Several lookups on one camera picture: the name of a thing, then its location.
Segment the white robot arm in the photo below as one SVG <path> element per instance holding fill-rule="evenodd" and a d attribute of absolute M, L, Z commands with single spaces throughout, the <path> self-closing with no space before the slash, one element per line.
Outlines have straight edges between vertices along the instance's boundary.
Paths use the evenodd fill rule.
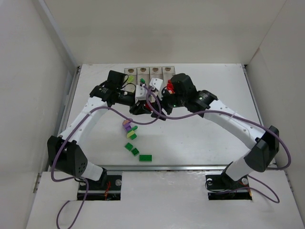
<path fill-rule="evenodd" d="M 53 164 L 53 160 L 63 141 L 70 136 L 65 149 L 56 163 L 56 168 L 75 177 L 85 177 L 97 182 L 103 182 L 106 170 L 89 162 L 81 150 L 86 136 L 100 117 L 108 111 L 108 109 L 98 108 L 110 107 L 115 103 L 120 103 L 128 105 L 130 113 L 134 115 L 151 113 L 145 108 L 146 89 L 142 85 L 137 85 L 134 93 L 125 92 L 122 90 L 122 86 L 125 83 L 124 78 L 125 74 L 110 71 L 107 81 L 96 86 L 90 93 L 90 98 L 86 105 L 72 124 L 58 137 L 50 137 L 48 140 L 50 165 Z M 150 86 L 154 87 L 158 92 L 158 101 L 162 109 L 168 115 L 173 108 L 184 106 L 192 113 L 203 110 L 216 110 L 241 117 L 224 105 L 212 93 L 206 90 L 197 91 L 188 75 L 184 73 L 175 75 L 171 81 L 174 93 L 169 93 L 165 89 L 161 79 L 152 78 L 150 82 Z M 200 114 L 200 116 L 220 125 L 239 138 L 249 148 L 249 151 L 244 156 L 229 164 L 223 171 L 221 180 L 225 183 L 226 187 L 233 187 L 235 182 L 254 170 L 259 172 L 265 171 L 278 152 L 278 142 L 276 139 L 254 125 L 223 114 L 205 113 Z M 269 129 L 278 135 L 278 130 L 275 127 L 271 126 Z"/>

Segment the yellow block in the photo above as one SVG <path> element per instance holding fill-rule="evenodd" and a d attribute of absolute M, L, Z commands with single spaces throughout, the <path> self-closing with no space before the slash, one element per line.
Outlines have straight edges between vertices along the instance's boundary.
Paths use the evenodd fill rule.
<path fill-rule="evenodd" d="M 135 132 L 132 130 L 130 132 L 127 133 L 127 138 L 130 138 L 131 135 L 135 134 Z"/>

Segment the white tabletop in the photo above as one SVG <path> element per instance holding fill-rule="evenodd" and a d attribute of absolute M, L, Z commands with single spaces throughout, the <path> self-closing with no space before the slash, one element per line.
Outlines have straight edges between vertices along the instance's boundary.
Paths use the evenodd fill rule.
<path fill-rule="evenodd" d="M 252 173 L 280 198 L 275 204 L 256 192 L 253 200 L 208 200 L 204 172 L 123 172 L 120 201 L 86 201 L 73 229 L 304 229 L 284 171 Z M 56 172 L 56 178 L 67 177 Z M 264 186 L 249 180 L 271 198 Z M 54 183 L 44 172 L 27 229 L 66 229 L 81 204 L 78 183 Z"/>
<path fill-rule="evenodd" d="M 85 105 L 89 93 L 107 79 L 109 70 L 124 72 L 124 68 L 175 66 L 176 73 L 188 74 L 198 90 L 208 90 L 242 116 L 258 122 L 258 116 L 240 64 L 84 64 L 77 84 L 70 124 Z M 116 104 L 113 108 L 142 122 L 150 115 L 134 116 L 129 108 Z M 189 114 L 186 108 L 176 108 L 172 116 Z M 140 154 L 151 154 L 150 165 L 226 165 L 247 152 L 245 145 L 226 130 L 210 121 L 194 116 L 183 120 L 158 120 L 138 126 L 137 138 L 126 138 L 123 119 L 108 111 L 93 128 L 82 146 L 87 158 L 98 165 L 147 165 L 139 162 L 124 146 L 130 142 Z"/>

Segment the purple block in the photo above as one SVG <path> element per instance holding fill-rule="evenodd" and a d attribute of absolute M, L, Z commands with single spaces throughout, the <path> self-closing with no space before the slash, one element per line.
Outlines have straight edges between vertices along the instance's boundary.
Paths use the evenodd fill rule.
<path fill-rule="evenodd" d="M 132 126 L 130 125 L 129 120 L 124 120 L 122 125 L 125 128 L 125 130 L 127 131 L 127 133 L 132 129 Z"/>

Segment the green block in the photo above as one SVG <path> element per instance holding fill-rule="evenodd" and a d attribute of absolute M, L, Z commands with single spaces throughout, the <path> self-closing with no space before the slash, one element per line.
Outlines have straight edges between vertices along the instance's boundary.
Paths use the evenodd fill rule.
<path fill-rule="evenodd" d="M 140 161 L 152 161 L 153 157 L 152 155 L 140 155 L 139 160 Z"/>
<path fill-rule="evenodd" d="M 130 143 L 127 143 L 127 144 L 125 145 L 125 148 L 126 148 L 128 151 L 131 151 L 132 148 L 133 148 L 133 145 L 130 144 Z"/>
<path fill-rule="evenodd" d="M 132 154 L 133 154 L 134 156 L 137 156 L 137 155 L 139 154 L 138 149 L 137 149 L 137 148 L 134 148 L 134 149 L 132 150 Z"/>
<path fill-rule="evenodd" d="M 138 126 L 137 126 L 137 125 L 135 125 L 133 128 L 131 128 L 131 129 L 128 131 L 128 133 L 131 132 L 131 131 L 133 131 L 133 130 L 136 130 L 136 129 L 138 129 Z"/>
<path fill-rule="evenodd" d="M 132 83 L 133 80 L 134 80 L 134 76 L 133 76 L 133 75 L 130 75 L 130 76 L 128 77 L 127 83 Z"/>
<path fill-rule="evenodd" d="M 130 136 L 130 139 L 133 140 L 133 139 L 135 139 L 136 137 L 137 137 L 137 135 L 136 135 L 136 134 L 133 134 L 133 135 Z"/>

